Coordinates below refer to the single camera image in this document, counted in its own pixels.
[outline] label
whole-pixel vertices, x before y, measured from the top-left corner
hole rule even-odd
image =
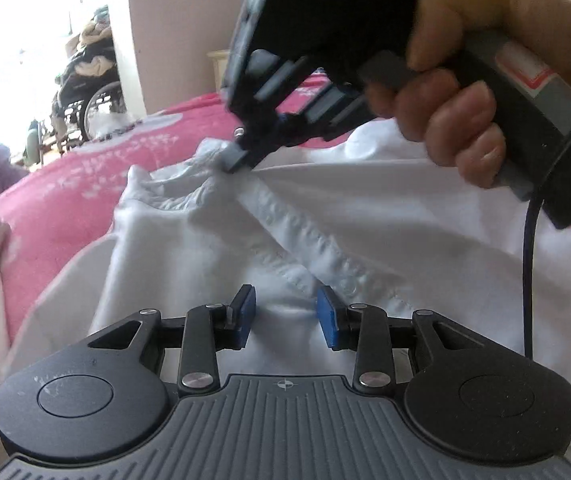
[[[531,97],[536,97],[556,72],[521,44],[508,41],[497,52],[495,62],[501,71]]]

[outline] pink bedsheet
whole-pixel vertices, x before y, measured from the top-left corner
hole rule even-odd
[[[312,76],[283,110],[299,109],[325,81]],[[152,171],[178,163],[205,137],[232,139],[237,126],[218,95],[205,95],[112,140],[72,150],[0,195],[0,218],[11,226],[0,262],[10,339],[72,256],[108,231],[130,166]],[[312,140],[307,146],[327,144]]]

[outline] gray ribbed surface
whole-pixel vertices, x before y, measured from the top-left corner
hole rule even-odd
[[[14,459],[0,480],[571,480],[553,458],[511,469],[458,462],[424,444],[394,405],[339,377],[232,376],[217,394],[179,402],[156,436],[102,465],[47,470]]]

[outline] shirt button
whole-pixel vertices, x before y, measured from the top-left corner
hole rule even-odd
[[[340,286],[346,296],[353,296],[357,292],[357,282],[351,278],[341,280]]]

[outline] human hand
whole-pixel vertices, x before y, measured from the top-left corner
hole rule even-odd
[[[478,81],[461,88],[454,73],[437,68],[460,49],[468,30],[500,28],[532,50],[571,85],[571,1],[419,0],[408,43],[408,66],[420,76],[398,93],[369,84],[373,113],[396,117],[403,135],[423,141],[439,166],[490,187],[505,158],[505,138],[492,122],[496,101]]]

